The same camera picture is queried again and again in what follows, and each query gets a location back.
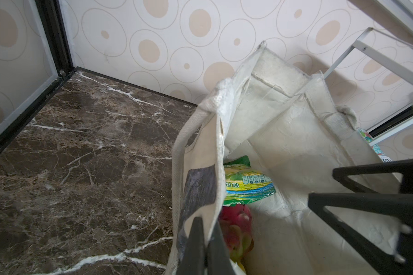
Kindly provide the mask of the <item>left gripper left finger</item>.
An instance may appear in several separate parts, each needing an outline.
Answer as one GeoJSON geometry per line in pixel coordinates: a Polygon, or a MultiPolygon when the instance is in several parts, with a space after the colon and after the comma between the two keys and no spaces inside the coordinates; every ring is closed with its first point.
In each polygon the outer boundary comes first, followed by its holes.
{"type": "Polygon", "coordinates": [[[194,218],[188,244],[176,273],[178,275],[235,274],[218,222],[213,228],[209,243],[205,244],[203,219],[194,218]]]}

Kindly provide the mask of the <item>pink dragon fruit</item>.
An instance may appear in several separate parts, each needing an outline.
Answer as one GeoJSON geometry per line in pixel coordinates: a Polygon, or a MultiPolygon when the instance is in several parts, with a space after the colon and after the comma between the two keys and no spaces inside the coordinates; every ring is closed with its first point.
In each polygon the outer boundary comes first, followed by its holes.
{"type": "Polygon", "coordinates": [[[233,262],[241,260],[253,250],[252,215],[246,205],[223,206],[219,215],[221,232],[233,262]]]}

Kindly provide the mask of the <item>green snack packet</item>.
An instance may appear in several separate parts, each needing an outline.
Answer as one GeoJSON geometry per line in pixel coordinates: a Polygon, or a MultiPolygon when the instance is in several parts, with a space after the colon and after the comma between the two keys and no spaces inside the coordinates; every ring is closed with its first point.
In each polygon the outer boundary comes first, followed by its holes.
{"type": "Polygon", "coordinates": [[[276,193],[271,178],[251,167],[248,156],[224,164],[226,198],[223,206],[248,205],[276,193]]]}

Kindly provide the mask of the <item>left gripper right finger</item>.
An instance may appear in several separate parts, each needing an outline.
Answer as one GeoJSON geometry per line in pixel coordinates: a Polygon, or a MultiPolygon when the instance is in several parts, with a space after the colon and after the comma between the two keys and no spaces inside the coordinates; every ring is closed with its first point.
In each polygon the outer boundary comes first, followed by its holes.
{"type": "Polygon", "coordinates": [[[346,240],[381,275],[413,275],[413,159],[372,165],[335,168],[332,177],[351,193],[311,193],[308,207],[346,240]],[[397,194],[381,194],[351,179],[352,175],[402,174],[397,194]],[[402,224],[396,252],[383,252],[337,218],[329,206],[382,214],[402,224]]]}

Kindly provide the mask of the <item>white canvas grocery bag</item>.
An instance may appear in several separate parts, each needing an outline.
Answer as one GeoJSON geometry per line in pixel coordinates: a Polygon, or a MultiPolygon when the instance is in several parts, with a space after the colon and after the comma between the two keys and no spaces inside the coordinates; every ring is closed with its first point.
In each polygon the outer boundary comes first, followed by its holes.
{"type": "Polygon", "coordinates": [[[372,264],[309,208],[311,193],[349,193],[333,178],[335,168],[382,160],[358,132],[355,113],[335,104],[323,75],[300,71],[265,42],[207,94],[174,143],[174,238],[166,274],[181,265],[196,217],[211,239],[226,198],[224,163],[240,157],[274,185],[273,195],[249,206],[254,248],[243,258],[247,274],[402,274],[397,218],[325,208],[383,253],[372,264]]]}

